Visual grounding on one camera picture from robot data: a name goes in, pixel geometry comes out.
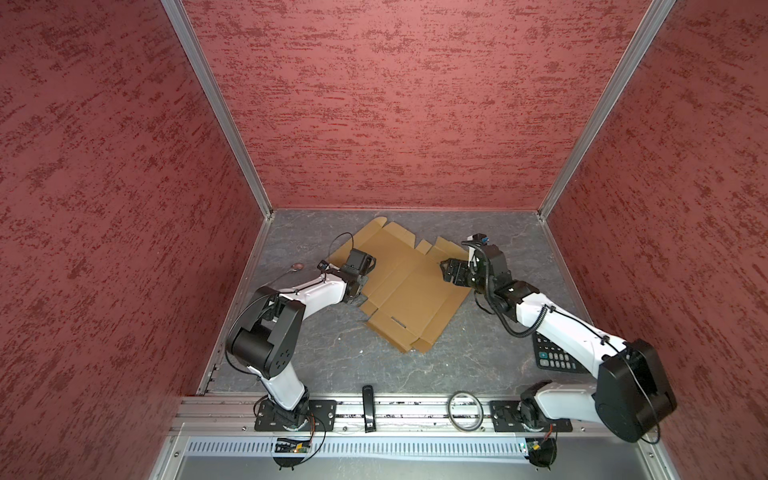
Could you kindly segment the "brown cardboard box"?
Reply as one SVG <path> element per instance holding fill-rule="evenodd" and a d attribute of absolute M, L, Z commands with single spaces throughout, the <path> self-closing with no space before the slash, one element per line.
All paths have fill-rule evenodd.
<path fill-rule="evenodd" d="M 426 353 L 435 345 L 470 289 L 443 279 L 440 264 L 466 261 L 468 251 L 439 237 L 417 241 L 401 225 L 377 217 L 329 256 L 341 267 L 352 249 L 376 259 L 362 288 L 366 325 L 403 353 Z"/>

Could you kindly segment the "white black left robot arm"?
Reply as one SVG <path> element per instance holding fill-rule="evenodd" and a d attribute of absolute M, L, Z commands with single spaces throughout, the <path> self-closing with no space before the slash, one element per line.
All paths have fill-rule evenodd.
<path fill-rule="evenodd" d="M 260 287 L 239 314 L 225 340 L 225 357 L 241 373 L 259 378 L 267 399 L 294 424 L 309 415 L 309 393 L 292 366 L 303 321 L 361 295 L 376 259 L 352 249 L 340 267 L 323 260 L 320 275 L 303 284 Z"/>

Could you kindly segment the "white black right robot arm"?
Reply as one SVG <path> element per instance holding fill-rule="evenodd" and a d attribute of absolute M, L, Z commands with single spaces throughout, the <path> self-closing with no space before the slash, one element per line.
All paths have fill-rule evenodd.
<path fill-rule="evenodd" d="M 541 334 L 557 346 L 562 362 L 574 361 L 592 377 L 583 384 L 543 381 L 528 388 L 513 416 L 517 422 L 530 431 L 561 419 L 598 423 L 634 443 L 676 410 L 675 394 L 650 343 L 600 330 L 513 278 L 504 254 L 486 238 L 474 236 L 463 244 L 470 250 L 467 259 L 441 261 L 444 280 L 481 295 L 512 337 Z"/>

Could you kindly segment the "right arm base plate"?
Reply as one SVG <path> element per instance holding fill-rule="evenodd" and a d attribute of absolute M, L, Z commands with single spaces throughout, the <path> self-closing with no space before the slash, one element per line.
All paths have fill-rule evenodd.
<path fill-rule="evenodd" d="M 494 400 L 488 406 L 497 433 L 546 434 L 573 431 L 570 420 L 549 419 L 531 401 Z"/>

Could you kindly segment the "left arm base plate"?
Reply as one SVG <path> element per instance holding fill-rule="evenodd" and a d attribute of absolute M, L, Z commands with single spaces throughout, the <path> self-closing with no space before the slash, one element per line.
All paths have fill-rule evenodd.
<path fill-rule="evenodd" d="M 256 432 L 332 431 L 338 402 L 310 399 L 301 401 L 296 409 L 285 410 L 270 399 L 254 406 Z"/>

